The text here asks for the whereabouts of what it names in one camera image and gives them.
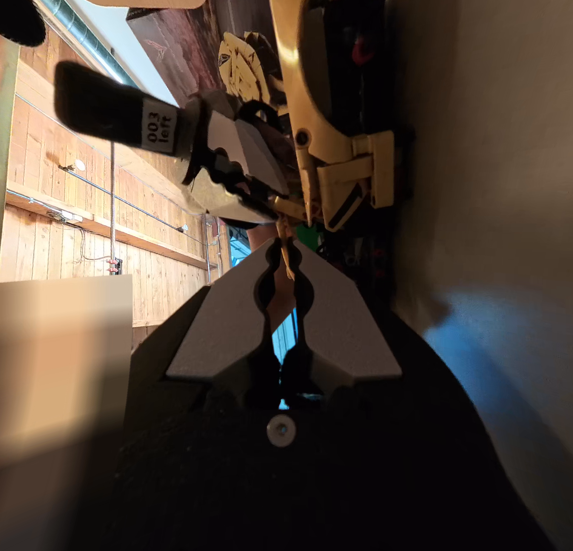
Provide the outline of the dark printed toy box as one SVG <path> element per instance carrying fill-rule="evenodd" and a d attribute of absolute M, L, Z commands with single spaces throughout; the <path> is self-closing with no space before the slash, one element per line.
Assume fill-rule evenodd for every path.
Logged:
<path fill-rule="evenodd" d="M 224 33 L 262 33 L 276 49 L 269 0 L 206 0 L 195 9 L 129 8 L 126 22 L 176 104 L 225 89 L 218 66 Z"/>

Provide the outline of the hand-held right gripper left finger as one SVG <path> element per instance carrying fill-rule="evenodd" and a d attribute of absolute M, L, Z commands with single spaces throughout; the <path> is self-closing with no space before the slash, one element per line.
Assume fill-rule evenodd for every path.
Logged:
<path fill-rule="evenodd" d="M 267 240 L 211 285 L 168 366 L 169 379 L 211 384 L 235 397 L 279 397 L 268 306 L 280 261 L 280 240 Z"/>

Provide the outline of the person's left forearm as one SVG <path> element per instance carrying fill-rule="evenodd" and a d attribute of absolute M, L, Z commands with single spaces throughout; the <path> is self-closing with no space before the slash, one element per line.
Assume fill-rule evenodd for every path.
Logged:
<path fill-rule="evenodd" d="M 278 238 L 278 232 L 275 225 L 259 225 L 247 230 L 247 236 L 250 248 L 256 251 L 266 241 Z M 274 279 L 275 293 L 267 307 L 272 333 L 282 325 L 296 307 L 295 282 L 287 275 L 283 257 L 280 258 L 279 266 L 274 272 Z"/>

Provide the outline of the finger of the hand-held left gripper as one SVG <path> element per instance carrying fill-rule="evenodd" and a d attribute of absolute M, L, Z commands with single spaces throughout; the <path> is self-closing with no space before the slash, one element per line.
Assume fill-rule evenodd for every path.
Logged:
<path fill-rule="evenodd" d="M 278 215 L 265 203 L 256 201 L 245 191 L 216 182 L 201 167 L 188 185 L 188 203 L 205 214 L 247 225 L 266 225 L 278 221 Z"/>
<path fill-rule="evenodd" d="M 207 146 L 216 154 L 225 154 L 239 166 L 243 175 L 264 183 L 276 194 L 289 196 L 283 172 L 262 135 L 242 119 L 233 120 L 212 111 L 207 129 Z"/>

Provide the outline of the silver ventilation duct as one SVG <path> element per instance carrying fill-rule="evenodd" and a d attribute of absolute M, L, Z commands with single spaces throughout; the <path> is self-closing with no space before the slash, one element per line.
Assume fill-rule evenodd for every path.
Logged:
<path fill-rule="evenodd" d="M 112 52 L 66 0 L 33 0 L 54 31 L 87 63 L 117 82 L 138 87 Z"/>

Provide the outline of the yellow toy brick model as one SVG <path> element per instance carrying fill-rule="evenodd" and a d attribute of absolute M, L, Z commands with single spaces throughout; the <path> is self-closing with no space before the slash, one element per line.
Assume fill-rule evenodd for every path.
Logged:
<path fill-rule="evenodd" d="M 387 0 L 269 0 L 305 228 L 319 256 L 390 281 L 415 133 L 395 108 Z"/>

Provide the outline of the green box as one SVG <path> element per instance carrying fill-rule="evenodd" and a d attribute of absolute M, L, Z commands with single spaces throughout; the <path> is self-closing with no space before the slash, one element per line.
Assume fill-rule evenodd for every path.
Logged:
<path fill-rule="evenodd" d="M 316 252 L 322 244 L 321 234 L 316 225 L 308 227 L 302 223 L 296 227 L 297 239 L 311 251 Z"/>

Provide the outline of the window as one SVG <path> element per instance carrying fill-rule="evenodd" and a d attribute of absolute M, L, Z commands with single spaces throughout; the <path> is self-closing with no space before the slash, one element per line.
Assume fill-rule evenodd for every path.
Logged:
<path fill-rule="evenodd" d="M 239 265 L 252 253 L 250 243 L 247 237 L 231 237 L 230 238 L 230 259 L 231 266 Z"/>

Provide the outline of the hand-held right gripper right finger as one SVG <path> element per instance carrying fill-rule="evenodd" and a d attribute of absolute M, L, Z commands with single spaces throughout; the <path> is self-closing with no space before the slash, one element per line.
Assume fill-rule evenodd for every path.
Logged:
<path fill-rule="evenodd" d="M 300 241 L 290 241 L 296 345 L 283 362 L 287 396 L 329 397 L 340 387 L 394 380 L 402 369 L 355 283 Z"/>

